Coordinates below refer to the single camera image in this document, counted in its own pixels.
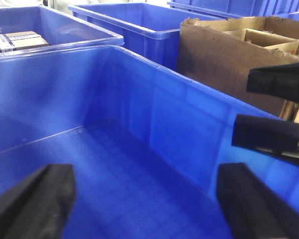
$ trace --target open cardboard box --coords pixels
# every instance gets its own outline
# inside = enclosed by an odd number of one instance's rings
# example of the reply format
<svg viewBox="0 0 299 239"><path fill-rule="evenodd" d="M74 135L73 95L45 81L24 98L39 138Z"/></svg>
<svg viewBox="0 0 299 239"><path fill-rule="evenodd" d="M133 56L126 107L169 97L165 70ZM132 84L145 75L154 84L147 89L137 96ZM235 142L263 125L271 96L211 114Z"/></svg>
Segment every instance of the open cardboard box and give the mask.
<svg viewBox="0 0 299 239"><path fill-rule="evenodd" d="M299 62L299 46L293 55L278 47L268 49L224 33L238 30L243 34L247 28L299 40L299 21L292 19L274 16L217 21L187 19L181 24L177 71L273 115L293 119L298 110L293 102L247 93L246 84L250 69Z"/></svg>
<svg viewBox="0 0 299 239"><path fill-rule="evenodd" d="M42 36L34 31L0 34L0 53L48 45Z"/></svg>

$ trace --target bin floor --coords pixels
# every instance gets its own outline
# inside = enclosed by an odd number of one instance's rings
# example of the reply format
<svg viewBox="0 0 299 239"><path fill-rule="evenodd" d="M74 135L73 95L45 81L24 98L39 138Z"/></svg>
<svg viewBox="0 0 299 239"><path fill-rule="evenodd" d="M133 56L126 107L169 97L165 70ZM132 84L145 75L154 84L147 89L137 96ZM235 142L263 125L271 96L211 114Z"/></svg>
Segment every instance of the bin floor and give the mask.
<svg viewBox="0 0 299 239"><path fill-rule="evenodd" d="M0 193L46 163L74 164L65 239L231 238L218 204L112 119L1 152Z"/></svg>

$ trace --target small box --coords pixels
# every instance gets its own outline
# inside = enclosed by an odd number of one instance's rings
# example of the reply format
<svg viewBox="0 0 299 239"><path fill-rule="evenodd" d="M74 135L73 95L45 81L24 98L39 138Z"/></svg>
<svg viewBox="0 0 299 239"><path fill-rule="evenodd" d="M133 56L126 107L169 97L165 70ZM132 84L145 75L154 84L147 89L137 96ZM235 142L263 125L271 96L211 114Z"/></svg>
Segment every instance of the small box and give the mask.
<svg viewBox="0 0 299 239"><path fill-rule="evenodd" d="M46 40L34 31L0 34L0 53L48 45Z"/></svg>
<svg viewBox="0 0 299 239"><path fill-rule="evenodd" d="M299 39L249 28L223 32L237 37L241 41L247 41L251 44L264 47L265 49L278 49L283 52L289 52L293 55L295 55L299 46Z"/></svg>

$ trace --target plastic crate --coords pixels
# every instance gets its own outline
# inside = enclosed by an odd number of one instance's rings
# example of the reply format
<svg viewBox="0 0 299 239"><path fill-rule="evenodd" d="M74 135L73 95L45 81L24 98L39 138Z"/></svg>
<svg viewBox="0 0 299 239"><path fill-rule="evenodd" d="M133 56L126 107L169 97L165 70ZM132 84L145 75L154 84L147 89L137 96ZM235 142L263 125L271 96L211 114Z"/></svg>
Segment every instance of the plastic crate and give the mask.
<svg viewBox="0 0 299 239"><path fill-rule="evenodd" d="M0 58L0 193L71 163L64 238L230 239L220 163L246 162L299 212L299 168L231 146L238 113L273 118L117 46Z"/></svg>
<svg viewBox="0 0 299 239"><path fill-rule="evenodd" d="M223 11L217 11L217 10L213 10L213 9L184 5L184 4L180 4L180 3L169 2L169 4L171 7L176 7L181 10L187 10L189 12L196 12L196 13L200 13L200 14L204 14L204 15L212 15L212 16L221 17L221 18L244 17L243 15L236 15L236 14L231 14L231 13L227 13L227 12L223 12ZM290 19L299 21L299 10L296 12L292 12L292 13L279 13L279 14L275 14L275 16L283 17L283 18L290 18Z"/></svg>
<svg viewBox="0 0 299 239"><path fill-rule="evenodd" d="M124 43L123 37L114 32L48 7L0 8L0 34L20 31L35 31L42 35L50 46L0 53L0 55Z"/></svg>
<svg viewBox="0 0 299 239"><path fill-rule="evenodd" d="M168 4L176 8L200 8L201 12L211 9L241 16L269 16L299 10L299 0L171 0Z"/></svg>
<svg viewBox="0 0 299 239"><path fill-rule="evenodd" d="M176 68L180 23L219 18L147 3L69 6L73 15L124 36L124 47L170 69Z"/></svg>

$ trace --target cardboard box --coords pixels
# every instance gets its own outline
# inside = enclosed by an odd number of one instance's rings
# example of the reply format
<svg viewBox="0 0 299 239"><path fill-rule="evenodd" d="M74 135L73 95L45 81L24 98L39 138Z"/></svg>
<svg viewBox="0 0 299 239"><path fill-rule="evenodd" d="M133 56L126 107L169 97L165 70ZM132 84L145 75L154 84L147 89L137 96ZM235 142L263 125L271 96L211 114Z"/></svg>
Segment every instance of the cardboard box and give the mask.
<svg viewBox="0 0 299 239"><path fill-rule="evenodd" d="M291 54L296 54L299 46L299 39L293 39L290 37L249 28L223 32L234 36L241 41L247 41L251 44L262 46L265 49L278 49Z"/></svg>
<svg viewBox="0 0 299 239"><path fill-rule="evenodd" d="M297 55L292 55L224 33L240 30L242 38L246 28L299 40L299 22L292 19L274 16L218 21L187 19L181 24L177 71L273 115L290 119L295 113L293 103L247 93L246 84L250 69L297 63L299 50Z"/></svg>
<svg viewBox="0 0 299 239"><path fill-rule="evenodd" d="M42 36L34 31L0 34L0 53L48 45Z"/></svg>

